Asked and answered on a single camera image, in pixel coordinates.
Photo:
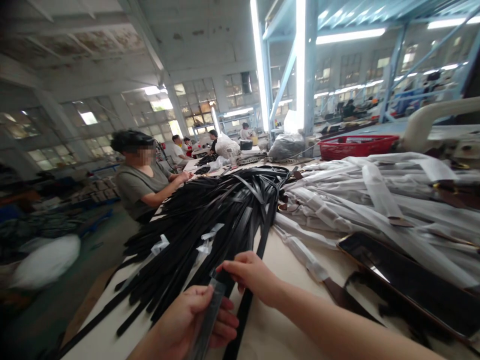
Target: red plastic basket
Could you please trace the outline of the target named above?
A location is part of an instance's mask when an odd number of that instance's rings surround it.
[[[320,141],[318,144],[321,159],[330,161],[349,156],[367,157],[373,154],[386,154],[398,139],[398,136],[391,135],[339,136]]]

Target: person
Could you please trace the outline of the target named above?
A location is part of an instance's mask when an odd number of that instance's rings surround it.
[[[115,183],[121,203],[132,219],[146,224],[160,204],[193,174],[172,174],[154,159],[155,139],[135,130],[113,134],[110,146],[125,157]]]
[[[345,310],[295,285],[281,281],[253,251],[237,254],[216,269],[225,270],[242,293],[249,289],[268,307],[278,310],[299,327],[332,360],[441,360],[433,351],[407,337]],[[170,305],[128,360],[181,360],[192,343],[199,314],[209,305],[211,287],[193,286]],[[233,340],[238,319],[224,298],[217,316],[210,347]]]
[[[191,160],[187,155],[185,155],[182,149],[182,139],[180,135],[173,135],[171,137],[173,141],[173,155],[171,156],[173,162],[178,167],[184,167]]]
[[[252,132],[249,131],[249,123],[248,122],[244,122],[242,125],[241,125],[242,129],[240,130],[240,139],[242,140],[250,140],[250,138],[252,137]]]
[[[216,130],[210,130],[208,134],[210,135],[210,140],[213,140],[213,142],[211,143],[211,147],[210,147],[210,151],[208,152],[208,155],[213,155],[213,154],[216,154],[215,146],[217,145],[219,133]]]
[[[193,148],[192,148],[192,142],[189,137],[183,138],[183,144],[181,145],[181,148],[183,149],[187,157],[189,158],[192,157]]]

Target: white cloth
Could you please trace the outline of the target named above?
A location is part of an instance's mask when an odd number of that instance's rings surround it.
[[[248,131],[247,129],[242,129],[242,130],[240,130],[240,139],[242,139],[242,140],[248,140],[248,139],[249,139],[249,136],[251,136],[250,131]]]
[[[184,159],[180,157],[180,155],[185,155],[184,151],[180,146],[177,144],[173,145],[173,154],[171,156],[171,159],[175,163],[175,165],[179,165]]]

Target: white plastic bag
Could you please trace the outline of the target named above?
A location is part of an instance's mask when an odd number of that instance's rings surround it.
[[[233,150],[233,156],[237,156],[240,154],[240,145],[222,132],[216,141],[215,152],[218,155],[223,156],[225,159],[228,159],[228,149]]]

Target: smartphone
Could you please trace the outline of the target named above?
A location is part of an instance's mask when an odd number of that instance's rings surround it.
[[[480,299],[368,235],[354,233],[337,246],[454,337],[478,347]]]

